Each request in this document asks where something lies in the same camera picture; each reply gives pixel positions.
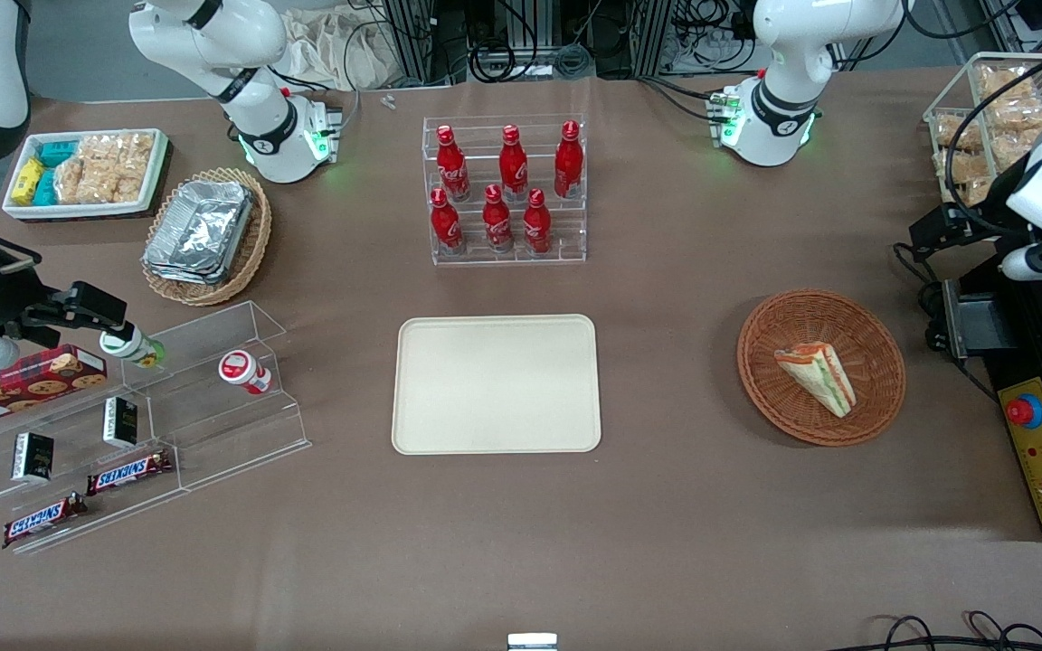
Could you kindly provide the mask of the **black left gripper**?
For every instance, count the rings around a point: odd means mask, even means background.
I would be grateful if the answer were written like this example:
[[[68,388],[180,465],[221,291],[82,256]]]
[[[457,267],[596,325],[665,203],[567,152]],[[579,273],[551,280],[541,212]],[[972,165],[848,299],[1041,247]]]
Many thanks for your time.
[[[940,250],[971,246],[972,243],[991,241],[995,251],[1008,254],[1029,245],[1029,226],[1026,220],[1009,209],[1004,203],[979,203],[971,207],[971,217],[943,203],[911,223],[908,235],[911,259],[926,262]]]

